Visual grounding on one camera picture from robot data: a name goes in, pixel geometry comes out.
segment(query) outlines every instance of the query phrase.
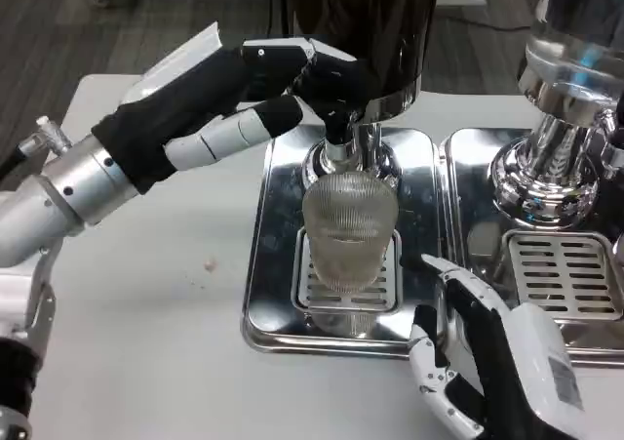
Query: white robotic hand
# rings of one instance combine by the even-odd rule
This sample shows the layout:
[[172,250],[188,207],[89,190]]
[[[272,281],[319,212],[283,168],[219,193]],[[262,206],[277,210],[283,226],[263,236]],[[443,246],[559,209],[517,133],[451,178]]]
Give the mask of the white robotic hand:
[[422,261],[439,274],[446,305],[463,321],[483,387],[482,395],[448,365],[436,347],[436,315],[419,307],[409,361],[434,414],[460,439],[584,439],[576,377],[550,316],[531,303],[509,309],[490,285],[450,261]]

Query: sticker label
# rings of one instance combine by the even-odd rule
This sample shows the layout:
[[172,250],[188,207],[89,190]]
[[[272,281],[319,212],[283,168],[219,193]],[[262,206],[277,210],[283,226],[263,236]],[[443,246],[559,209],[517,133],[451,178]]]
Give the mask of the sticker label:
[[548,358],[548,362],[550,364],[550,370],[553,373],[553,378],[555,379],[555,387],[557,388],[559,399],[582,411],[583,403],[581,401],[581,393],[578,390],[578,384],[576,383],[576,377],[572,369],[568,365],[552,357]]

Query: glass cup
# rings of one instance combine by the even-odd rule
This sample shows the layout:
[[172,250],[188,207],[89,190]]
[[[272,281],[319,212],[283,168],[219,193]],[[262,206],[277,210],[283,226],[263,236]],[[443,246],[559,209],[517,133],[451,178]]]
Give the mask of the glass cup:
[[321,177],[303,198],[310,254],[319,280],[353,294],[381,270],[399,214],[395,191],[366,172]]

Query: robotic arm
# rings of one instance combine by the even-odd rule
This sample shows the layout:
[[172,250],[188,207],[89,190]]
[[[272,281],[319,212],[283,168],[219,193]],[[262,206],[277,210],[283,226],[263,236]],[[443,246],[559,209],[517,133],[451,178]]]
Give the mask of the robotic arm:
[[510,310],[490,285],[468,270],[428,255],[422,259],[439,274],[447,305],[464,323],[481,383],[480,393],[449,366],[434,344],[435,322],[432,326],[419,307],[409,361],[435,415],[465,440],[585,438],[576,378],[551,317],[531,303]]
[[[225,49],[215,23],[145,73],[75,145],[53,122],[38,120],[9,168],[43,147],[58,157],[17,191],[0,193],[0,440],[30,435],[31,393],[55,312],[50,272],[62,239],[178,170],[211,165],[293,129],[305,102],[341,136],[339,114],[368,101],[360,74],[368,77],[349,55],[304,38]],[[280,96],[285,90],[292,95]],[[247,91],[277,97],[235,112]]]

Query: drip tray grate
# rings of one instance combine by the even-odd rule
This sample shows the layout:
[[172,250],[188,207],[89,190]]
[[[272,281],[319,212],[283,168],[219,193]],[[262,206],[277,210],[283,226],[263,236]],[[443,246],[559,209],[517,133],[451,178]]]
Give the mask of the drip tray grate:
[[598,234],[512,231],[508,238],[518,297],[557,320],[617,320],[620,273]]
[[295,306],[306,311],[388,312],[396,308],[397,254],[396,239],[390,240],[377,280],[357,294],[339,294],[323,284],[310,258],[310,242],[305,232],[300,235],[301,259],[295,273]]

